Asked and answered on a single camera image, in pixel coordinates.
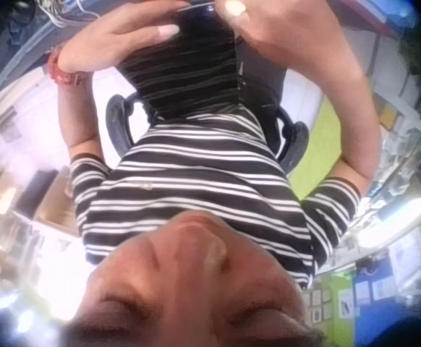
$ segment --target hand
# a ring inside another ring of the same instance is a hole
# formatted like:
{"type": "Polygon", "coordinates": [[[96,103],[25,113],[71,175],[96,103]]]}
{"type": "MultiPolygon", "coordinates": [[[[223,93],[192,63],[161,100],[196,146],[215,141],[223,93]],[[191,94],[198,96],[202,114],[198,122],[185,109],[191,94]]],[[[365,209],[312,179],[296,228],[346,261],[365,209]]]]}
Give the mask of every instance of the hand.
{"type": "Polygon", "coordinates": [[[158,25],[187,2],[175,0],[125,4],[90,23],[61,50],[58,66],[67,73],[94,72],[116,66],[132,52],[162,43],[179,32],[158,25]]]}
{"type": "Polygon", "coordinates": [[[240,1],[246,6],[241,15],[229,14],[228,0],[216,0],[218,13],[267,59],[320,85],[358,67],[326,0],[240,1]]]}

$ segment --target sleeve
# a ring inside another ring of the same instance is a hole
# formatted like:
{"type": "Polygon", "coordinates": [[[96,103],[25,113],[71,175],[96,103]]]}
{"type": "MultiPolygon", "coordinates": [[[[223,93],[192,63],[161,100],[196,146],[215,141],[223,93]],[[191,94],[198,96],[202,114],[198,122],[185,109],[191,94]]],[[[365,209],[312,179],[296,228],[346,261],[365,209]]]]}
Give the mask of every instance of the sleeve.
{"type": "Polygon", "coordinates": [[[95,155],[80,154],[72,159],[72,190],[77,227],[80,233],[82,233],[83,224],[87,220],[88,208],[109,172],[108,166],[95,155]]]}
{"type": "Polygon", "coordinates": [[[346,179],[323,181],[301,202],[312,238],[315,273],[341,241],[360,202],[358,189],[346,179]]]}

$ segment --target man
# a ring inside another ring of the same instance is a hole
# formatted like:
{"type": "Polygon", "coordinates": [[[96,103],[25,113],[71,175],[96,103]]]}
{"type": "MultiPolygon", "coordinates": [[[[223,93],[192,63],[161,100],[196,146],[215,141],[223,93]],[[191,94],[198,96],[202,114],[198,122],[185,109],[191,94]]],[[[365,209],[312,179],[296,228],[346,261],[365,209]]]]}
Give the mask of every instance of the man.
{"type": "Polygon", "coordinates": [[[370,185],[378,120],[326,1],[242,2],[236,14],[228,12],[234,4],[216,6],[262,56],[322,87],[341,121],[341,158],[300,202],[257,118],[235,105],[156,125],[110,170],[89,73],[171,40],[178,28],[167,18],[187,4],[128,4],[86,27],[57,58],[82,81],[59,86],[59,118],[77,222],[87,259],[98,265],[66,346],[318,342],[304,324],[299,288],[332,253],[370,185]]]}

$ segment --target black and white striped shirt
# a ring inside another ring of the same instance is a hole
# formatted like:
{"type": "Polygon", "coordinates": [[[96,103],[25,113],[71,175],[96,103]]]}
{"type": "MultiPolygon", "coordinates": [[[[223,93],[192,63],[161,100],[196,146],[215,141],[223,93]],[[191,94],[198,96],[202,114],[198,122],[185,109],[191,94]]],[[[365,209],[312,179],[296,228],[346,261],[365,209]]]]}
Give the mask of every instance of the black and white striped shirt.
{"type": "Polygon", "coordinates": [[[206,210],[270,252],[306,288],[360,200],[343,179],[326,179],[299,201],[268,149],[258,120],[207,113],[151,128],[110,170],[93,155],[72,161],[77,223],[89,262],[154,231],[184,210],[206,210]]]}

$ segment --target striped shirt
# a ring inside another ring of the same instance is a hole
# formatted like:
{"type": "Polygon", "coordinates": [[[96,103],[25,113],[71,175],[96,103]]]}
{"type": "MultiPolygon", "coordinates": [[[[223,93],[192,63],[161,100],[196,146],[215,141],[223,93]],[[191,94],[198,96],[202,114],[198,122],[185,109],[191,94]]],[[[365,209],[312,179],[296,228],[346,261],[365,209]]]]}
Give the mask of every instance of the striped shirt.
{"type": "Polygon", "coordinates": [[[89,262],[185,210],[205,210],[270,252],[306,288],[339,243],[360,200],[343,179],[299,201],[258,120],[204,113],[163,121],[113,170],[93,155],[72,161],[77,224],[89,262]]]}

